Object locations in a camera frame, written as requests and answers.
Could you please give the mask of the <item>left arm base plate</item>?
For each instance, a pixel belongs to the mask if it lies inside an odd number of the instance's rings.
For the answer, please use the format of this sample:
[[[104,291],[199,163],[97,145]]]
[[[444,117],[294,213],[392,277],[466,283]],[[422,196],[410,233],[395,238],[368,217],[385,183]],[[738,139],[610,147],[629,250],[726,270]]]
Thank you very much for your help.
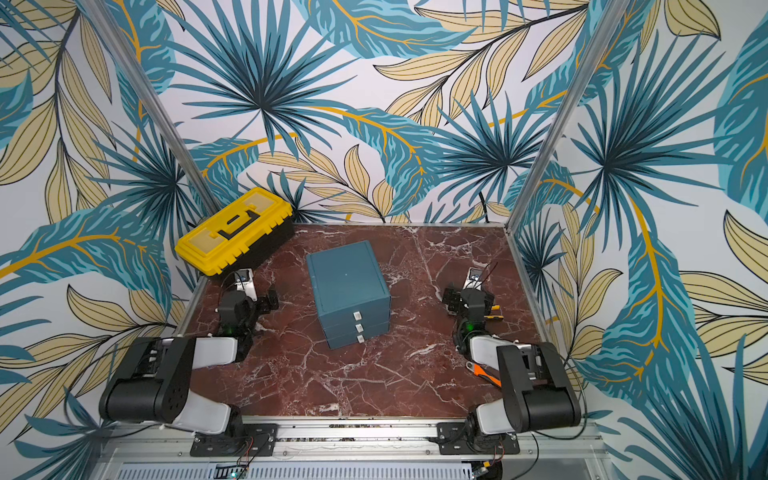
[[[196,434],[191,457],[271,457],[278,425],[275,423],[244,424],[230,435]]]

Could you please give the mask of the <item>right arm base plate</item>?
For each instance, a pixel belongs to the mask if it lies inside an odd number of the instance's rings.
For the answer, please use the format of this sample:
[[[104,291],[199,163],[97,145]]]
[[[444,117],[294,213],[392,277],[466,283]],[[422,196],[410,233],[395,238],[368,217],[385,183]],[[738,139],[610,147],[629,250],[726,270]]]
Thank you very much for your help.
[[[469,420],[440,422],[435,443],[441,455],[515,455],[520,453],[516,437],[509,433],[484,434]]]

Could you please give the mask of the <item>teal three-drawer cabinet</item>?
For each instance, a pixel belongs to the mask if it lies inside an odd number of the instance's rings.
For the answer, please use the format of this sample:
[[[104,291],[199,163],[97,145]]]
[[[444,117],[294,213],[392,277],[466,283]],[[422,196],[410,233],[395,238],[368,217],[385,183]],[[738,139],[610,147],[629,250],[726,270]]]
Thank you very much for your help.
[[[369,241],[311,253],[306,261],[330,349],[389,332],[391,294]]]

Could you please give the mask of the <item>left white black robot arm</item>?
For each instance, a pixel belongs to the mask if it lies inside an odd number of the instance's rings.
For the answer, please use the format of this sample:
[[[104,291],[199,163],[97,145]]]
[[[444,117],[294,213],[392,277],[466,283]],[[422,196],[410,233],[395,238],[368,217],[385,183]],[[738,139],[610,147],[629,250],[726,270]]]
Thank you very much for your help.
[[[225,292],[217,309],[215,335],[140,337],[110,378],[99,402],[105,420],[166,425],[214,437],[242,438],[239,409],[215,402],[190,388],[192,372],[246,359],[261,315],[279,308],[273,289],[256,298],[241,290]]]

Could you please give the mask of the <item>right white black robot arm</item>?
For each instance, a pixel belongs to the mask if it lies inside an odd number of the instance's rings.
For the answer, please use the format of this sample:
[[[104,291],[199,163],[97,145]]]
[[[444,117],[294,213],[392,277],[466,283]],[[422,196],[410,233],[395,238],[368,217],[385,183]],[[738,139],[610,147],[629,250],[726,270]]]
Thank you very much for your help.
[[[468,369],[501,390],[499,400],[468,415],[475,438],[575,427],[582,421],[580,401],[564,360],[553,344],[520,343],[486,328],[498,319],[495,297],[480,287],[447,287],[442,302],[455,316],[453,342]]]

